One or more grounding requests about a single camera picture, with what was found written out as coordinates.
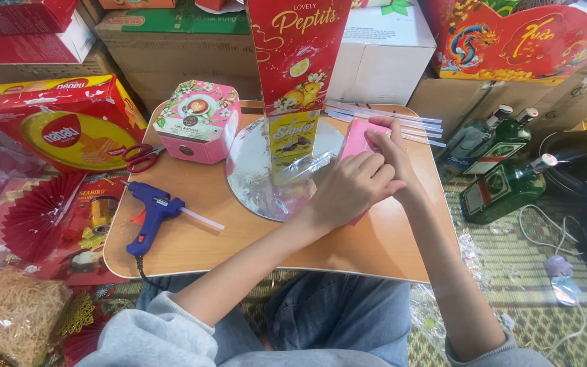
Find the lemon illustration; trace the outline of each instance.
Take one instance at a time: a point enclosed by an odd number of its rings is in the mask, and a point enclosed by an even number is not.
[[[319,90],[321,90],[321,85],[319,83],[309,82],[305,83],[301,90],[305,93],[302,105],[307,106],[307,104],[314,102]]]
[[[305,98],[305,94],[303,93],[303,91],[299,90],[299,89],[294,89],[292,91],[289,91],[286,95],[284,95],[284,98],[293,98],[296,100],[296,105],[298,106],[299,104],[301,104],[303,102],[303,99]]]
[[[309,69],[309,59],[302,59],[301,61],[297,62],[294,66],[289,69],[289,74],[296,78],[297,76],[301,76],[305,74],[305,72]]]

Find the bottle label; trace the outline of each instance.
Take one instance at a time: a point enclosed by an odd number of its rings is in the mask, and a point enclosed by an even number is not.
[[[477,162],[477,157],[470,157],[470,158],[462,158],[462,157],[453,157],[449,153],[445,155],[443,158],[443,163],[447,164],[448,166],[457,167],[459,170],[463,171],[470,167],[471,164]]]
[[[485,174],[498,163],[515,154],[526,143],[498,143],[482,155],[477,162],[473,163],[464,174]]]
[[[468,214],[473,215],[510,192],[511,187],[504,174],[504,168],[498,166],[465,190]]]

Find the glue gun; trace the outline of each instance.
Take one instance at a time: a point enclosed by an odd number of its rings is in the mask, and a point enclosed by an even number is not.
[[[184,209],[184,201],[179,198],[171,198],[168,192],[154,188],[143,182],[122,183],[128,186],[132,196],[144,203],[146,217],[140,233],[132,244],[126,246],[126,251],[135,256],[143,256],[153,244],[160,224],[166,218],[177,217]]]

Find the glue gun power cord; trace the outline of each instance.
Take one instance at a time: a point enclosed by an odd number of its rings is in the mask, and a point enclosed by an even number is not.
[[[152,281],[151,279],[149,279],[144,274],[144,256],[135,256],[135,260],[137,261],[137,270],[140,272],[140,276],[142,277],[142,279],[144,279],[144,281],[146,282],[146,284],[150,285],[151,287],[158,288],[161,291],[166,291],[167,290],[167,288],[162,287],[161,285],[155,283],[154,281]]]

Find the person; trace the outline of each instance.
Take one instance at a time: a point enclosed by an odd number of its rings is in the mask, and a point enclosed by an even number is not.
[[[169,289],[161,293],[145,288],[138,309],[113,317],[98,349],[78,366],[407,366],[409,283],[299,274],[265,306],[274,351],[265,350],[236,307],[289,255],[390,196],[408,213],[445,324],[451,365],[551,366],[538,352],[517,348],[498,324],[413,172],[398,120],[369,121],[392,131],[390,138],[367,132],[382,154],[338,162],[304,209],[204,275],[161,278]]]

